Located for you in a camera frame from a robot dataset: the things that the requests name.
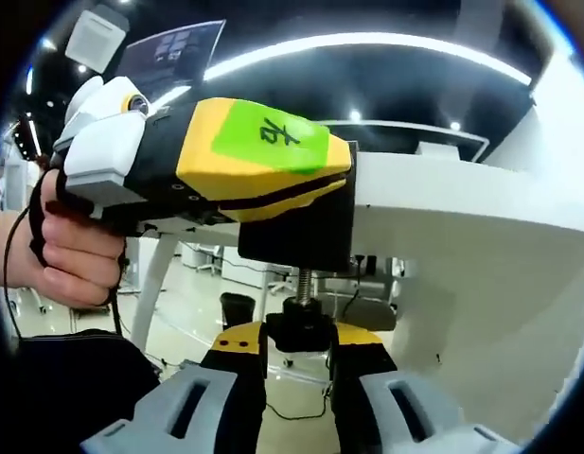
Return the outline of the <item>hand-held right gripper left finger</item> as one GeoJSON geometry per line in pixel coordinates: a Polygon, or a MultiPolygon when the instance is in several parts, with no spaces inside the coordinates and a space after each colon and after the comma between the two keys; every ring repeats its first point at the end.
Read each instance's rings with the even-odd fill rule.
{"type": "Polygon", "coordinates": [[[199,364],[162,382],[121,419],[80,444],[84,453],[255,453],[266,408],[267,331],[222,331],[199,364]]]}

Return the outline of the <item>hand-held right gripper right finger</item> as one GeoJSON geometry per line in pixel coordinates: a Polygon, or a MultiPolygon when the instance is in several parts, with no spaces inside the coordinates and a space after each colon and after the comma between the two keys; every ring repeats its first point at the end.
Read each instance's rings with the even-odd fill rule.
{"type": "Polygon", "coordinates": [[[335,323],[331,410],[342,453],[517,453],[426,378],[400,371],[373,332],[335,323]]]}

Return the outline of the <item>person's left hand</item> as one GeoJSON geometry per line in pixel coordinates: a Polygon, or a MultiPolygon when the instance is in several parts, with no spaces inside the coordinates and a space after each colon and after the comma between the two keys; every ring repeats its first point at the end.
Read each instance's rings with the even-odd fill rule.
{"type": "Polygon", "coordinates": [[[27,223],[34,264],[28,285],[74,308],[104,306],[117,287],[125,240],[66,205],[63,174],[47,171],[34,188],[27,223]]]}

